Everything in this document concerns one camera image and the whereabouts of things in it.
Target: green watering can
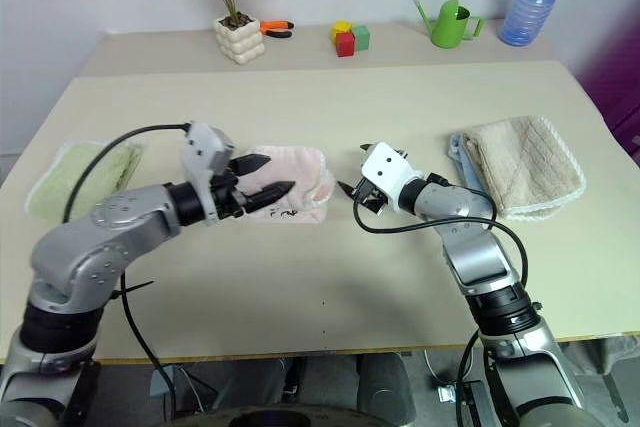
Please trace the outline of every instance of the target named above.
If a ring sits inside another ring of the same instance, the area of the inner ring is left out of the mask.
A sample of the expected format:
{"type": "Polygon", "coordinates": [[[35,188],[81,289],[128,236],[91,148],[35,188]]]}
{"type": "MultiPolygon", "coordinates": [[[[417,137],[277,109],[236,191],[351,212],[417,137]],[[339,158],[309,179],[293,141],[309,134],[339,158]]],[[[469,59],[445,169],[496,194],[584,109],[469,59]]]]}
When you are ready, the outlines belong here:
{"type": "Polygon", "coordinates": [[[424,25],[427,26],[427,30],[431,35],[431,42],[443,49],[453,49],[460,45],[460,42],[463,40],[472,40],[478,37],[484,26],[484,18],[471,15],[469,10],[461,6],[458,0],[447,0],[442,4],[438,20],[435,26],[433,26],[424,13],[424,10],[422,10],[420,1],[413,0],[413,2],[416,4],[416,7],[418,7],[424,25]],[[469,19],[476,19],[478,21],[473,33],[466,32],[469,19]]]}

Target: pliers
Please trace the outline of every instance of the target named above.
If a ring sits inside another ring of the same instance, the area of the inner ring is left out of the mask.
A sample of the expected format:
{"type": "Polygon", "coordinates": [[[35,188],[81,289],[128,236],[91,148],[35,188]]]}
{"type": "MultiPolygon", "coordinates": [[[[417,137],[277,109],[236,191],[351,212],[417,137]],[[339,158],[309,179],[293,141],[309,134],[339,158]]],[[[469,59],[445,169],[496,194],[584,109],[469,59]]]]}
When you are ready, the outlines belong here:
{"type": "Polygon", "coordinates": [[[284,29],[293,29],[293,27],[293,22],[289,22],[288,20],[260,21],[260,32],[262,32],[262,35],[268,35],[276,39],[287,39],[291,37],[293,35],[292,32],[284,29]]]}

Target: white plant pot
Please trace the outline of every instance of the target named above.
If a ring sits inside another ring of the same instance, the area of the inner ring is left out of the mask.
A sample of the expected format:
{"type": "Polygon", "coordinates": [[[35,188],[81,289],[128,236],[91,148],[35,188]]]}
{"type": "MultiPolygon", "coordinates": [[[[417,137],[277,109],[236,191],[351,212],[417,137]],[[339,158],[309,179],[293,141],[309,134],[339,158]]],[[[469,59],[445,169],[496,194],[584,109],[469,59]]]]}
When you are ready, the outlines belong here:
{"type": "Polygon", "coordinates": [[[224,55],[243,65],[264,53],[259,20],[231,30],[220,23],[223,19],[220,17],[213,21],[213,30],[224,55]]]}

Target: beige tabletop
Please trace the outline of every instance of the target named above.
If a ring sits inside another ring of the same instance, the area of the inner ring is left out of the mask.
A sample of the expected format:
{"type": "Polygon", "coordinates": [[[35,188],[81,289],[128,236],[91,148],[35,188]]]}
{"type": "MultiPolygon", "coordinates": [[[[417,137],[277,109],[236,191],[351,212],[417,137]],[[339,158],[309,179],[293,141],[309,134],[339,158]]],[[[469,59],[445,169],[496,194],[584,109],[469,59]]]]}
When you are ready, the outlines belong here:
{"type": "MultiPolygon", "coordinates": [[[[551,119],[588,181],[553,218],[508,223],[529,253],[531,297],[561,339],[640,330],[640,170],[559,62],[131,74],[74,80],[0,191],[0,356],[21,321],[31,249],[52,227],[25,215],[23,203],[67,139],[197,119],[222,128],[238,152],[317,147],[348,182],[359,178],[358,145],[378,140],[406,149],[415,168],[458,181],[446,156],[452,132],[527,114],[551,119]]],[[[130,187],[182,180],[181,135],[139,141],[147,149],[130,187]]],[[[412,221],[391,211],[365,220],[412,221]]],[[[367,234],[339,191],[322,224],[194,225],[128,277],[155,280],[130,302],[162,358],[459,345],[475,329],[437,234],[367,234]]],[[[96,356],[144,356],[117,302],[105,311],[96,356]]]]}

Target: floor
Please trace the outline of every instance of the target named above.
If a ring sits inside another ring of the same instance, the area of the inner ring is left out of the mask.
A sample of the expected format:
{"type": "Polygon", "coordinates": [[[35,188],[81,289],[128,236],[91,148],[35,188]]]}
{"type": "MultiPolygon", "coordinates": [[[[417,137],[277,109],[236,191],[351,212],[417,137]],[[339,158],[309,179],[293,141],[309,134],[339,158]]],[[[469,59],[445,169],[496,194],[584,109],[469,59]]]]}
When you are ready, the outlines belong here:
{"type": "MultiPolygon", "coordinates": [[[[460,355],[461,352],[457,350],[433,350],[429,352],[429,359],[438,375],[451,378],[460,355]]],[[[476,349],[476,362],[467,380],[484,380],[482,362],[477,360],[480,358],[481,352],[476,349]]],[[[412,385],[417,410],[414,425],[455,427],[454,405],[439,402],[436,382],[427,370],[422,352],[405,353],[402,360],[412,385]]],[[[229,362],[202,362],[183,366],[215,389],[224,385],[231,369],[229,362]]],[[[151,399],[148,395],[151,374],[152,369],[148,365],[103,366],[96,399],[85,425],[129,427],[162,423],[162,400],[151,399]]],[[[617,363],[613,369],[613,377],[627,408],[629,422],[623,423],[618,418],[604,381],[599,376],[578,377],[588,410],[607,427],[640,427],[640,358],[617,363]]],[[[310,357],[300,390],[300,401],[353,408],[357,384],[353,356],[310,357]]],[[[195,396],[182,376],[178,376],[176,385],[179,409],[196,409],[195,396]]],[[[197,383],[194,385],[205,405],[213,402],[213,392],[197,383]]]]}

